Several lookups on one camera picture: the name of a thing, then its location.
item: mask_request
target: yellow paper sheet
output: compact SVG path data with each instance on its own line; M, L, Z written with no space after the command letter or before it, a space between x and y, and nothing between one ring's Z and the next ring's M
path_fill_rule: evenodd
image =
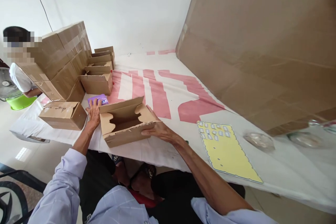
M213 169L263 183L241 148L230 125L197 122Z

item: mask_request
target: hand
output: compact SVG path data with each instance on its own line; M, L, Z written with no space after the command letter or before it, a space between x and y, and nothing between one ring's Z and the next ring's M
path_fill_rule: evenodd
M154 113L154 111L147 105L147 108L152 113L156 121L159 121L155 123L154 128L152 129L145 129L141 132L142 135L148 135L148 136L155 136L160 138L163 141L166 141L171 144L177 143L182 138L176 134L174 131L172 131L170 128L167 127Z
M97 99L93 101L93 104L92 100L90 100L89 107L85 109L90 116L90 121L87 123L87 125L93 127L94 129L96 129L100 124L99 106L101 105L102 105L101 100L98 101L98 104Z

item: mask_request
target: white table cloth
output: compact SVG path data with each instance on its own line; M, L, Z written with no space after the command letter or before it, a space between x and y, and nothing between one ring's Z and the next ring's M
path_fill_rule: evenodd
M217 100L175 54L137 54L116 59L116 70L113 72L115 85L108 97L109 102L144 95L145 103L154 108L172 130L188 140L193 150L208 164L208 156L195 124L197 118L211 123L229 124L264 184L219 172L223 179L336 213L335 135L317 129L329 143L325 149L307 149L293 144L286 137L276 138L275 151L266 154L243 139L246 132L263 131ZM85 95L82 102L84 108L88 106L87 99L92 96ZM10 130L24 137L33 136L73 145L80 131L53 129L38 118L44 98L44 95L40 96ZM108 148L98 127L89 148L156 166L189 171L173 146L155 137Z

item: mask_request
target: finger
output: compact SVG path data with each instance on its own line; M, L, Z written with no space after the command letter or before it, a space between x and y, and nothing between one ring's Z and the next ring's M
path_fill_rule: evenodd
M147 105L148 110L150 111L150 113L154 116L154 118L158 121L160 121L160 119L156 116L156 114L154 113L154 111L151 109L151 107L149 105Z
M155 135L156 131L153 129L145 129L143 131L141 131L141 135Z

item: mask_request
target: cardboard box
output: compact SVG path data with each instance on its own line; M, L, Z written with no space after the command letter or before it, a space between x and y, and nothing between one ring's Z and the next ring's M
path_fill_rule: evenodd
M72 64L68 62L52 79L34 84L52 101L66 101L77 81L77 74Z
M116 67L115 66L116 65L116 60L115 60L115 56L114 56L113 47L97 48L94 51L95 51L94 55L98 55L98 53L109 52L108 54L111 56L111 61L112 61L112 64L113 64L113 69Z
M86 93L107 96L111 94L113 88L111 72L87 72L85 75L80 75L79 78Z
M52 128L82 130L87 114L80 102L53 101L44 106L39 117Z
M49 33L36 44L38 47L27 47L35 62L18 63L19 67L52 101L82 97L81 84L75 88L77 76L85 74L84 67L91 57L84 22Z
M112 71L112 62L100 62L100 63L92 63L89 64L87 67L84 67L85 71L91 72L111 72Z
M109 54L105 54L105 55L91 54L91 56L92 56L91 58L87 59L89 64L111 61L111 57Z
M76 75L85 74L84 67L88 65L88 59L84 49L79 51L79 53L75 57L73 57L70 62L76 72Z
M191 0L177 57L270 135L336 119L332 0Z
M137 97L99 107L101 131L110 148L148 138L141 131L153 128L156 120L143 99Z

